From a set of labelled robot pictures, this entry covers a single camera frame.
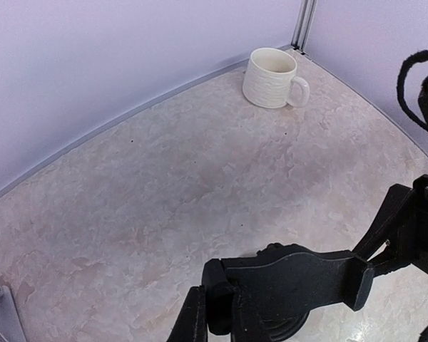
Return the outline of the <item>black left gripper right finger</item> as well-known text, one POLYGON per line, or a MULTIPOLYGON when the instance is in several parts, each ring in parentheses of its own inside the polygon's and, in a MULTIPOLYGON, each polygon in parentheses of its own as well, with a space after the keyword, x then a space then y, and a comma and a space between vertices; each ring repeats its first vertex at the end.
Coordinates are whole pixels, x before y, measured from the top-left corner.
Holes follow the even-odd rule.
POLYGON ((231 314, 231 341, 267 341, 268 333, 265 331, 260 316, 248 295, 241 290, 235 291, 231 314))

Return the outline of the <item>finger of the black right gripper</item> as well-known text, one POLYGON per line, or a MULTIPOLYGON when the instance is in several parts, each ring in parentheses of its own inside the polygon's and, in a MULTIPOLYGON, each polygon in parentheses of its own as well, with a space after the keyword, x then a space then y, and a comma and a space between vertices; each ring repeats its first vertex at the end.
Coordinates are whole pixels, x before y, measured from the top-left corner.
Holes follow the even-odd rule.
POLYGON ((370 228, 353 252, 365 260, 386 242, 383 253, 374 263, 409 264, 414 259, 414 190, 404 185, 392 185, 370 228))
POLYGON ((374 277, 389 274, 398 269, 405 268, 411 264, 408 259, 400 259, 390 254, 378 254, 372 259, 374 277))

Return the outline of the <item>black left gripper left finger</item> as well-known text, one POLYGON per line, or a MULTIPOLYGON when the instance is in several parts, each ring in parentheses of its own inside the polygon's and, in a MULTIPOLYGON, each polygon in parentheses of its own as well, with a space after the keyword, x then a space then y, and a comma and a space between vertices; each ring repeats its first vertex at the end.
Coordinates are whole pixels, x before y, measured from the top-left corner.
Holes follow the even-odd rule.
POLYGON ((207 340, 205 288, 193 286, 189 289, 167 342, 206 342, 207 340))

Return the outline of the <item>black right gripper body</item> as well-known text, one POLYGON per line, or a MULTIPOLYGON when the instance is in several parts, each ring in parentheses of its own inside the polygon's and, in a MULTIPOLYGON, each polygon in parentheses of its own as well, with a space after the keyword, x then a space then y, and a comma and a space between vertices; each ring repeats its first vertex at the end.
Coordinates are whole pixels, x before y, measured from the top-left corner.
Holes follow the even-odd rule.
POLYGON ((428 175, 413 182, 409 262, 428 275, 428 175))

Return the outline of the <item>black round stand base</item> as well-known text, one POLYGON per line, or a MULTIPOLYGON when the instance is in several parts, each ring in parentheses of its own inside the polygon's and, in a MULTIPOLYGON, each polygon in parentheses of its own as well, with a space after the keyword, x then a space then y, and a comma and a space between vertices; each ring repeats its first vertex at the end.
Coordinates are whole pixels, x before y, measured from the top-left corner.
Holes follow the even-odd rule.
POLYGON ((298 244, 270 244, 256 256, 211 259, 203 269, 211 333, 230 333, 236 286, 269 327, 297 323, 313 309, 343 303, 360 310, 370 294, 374 267, 349 250, 314 252, 298 244))

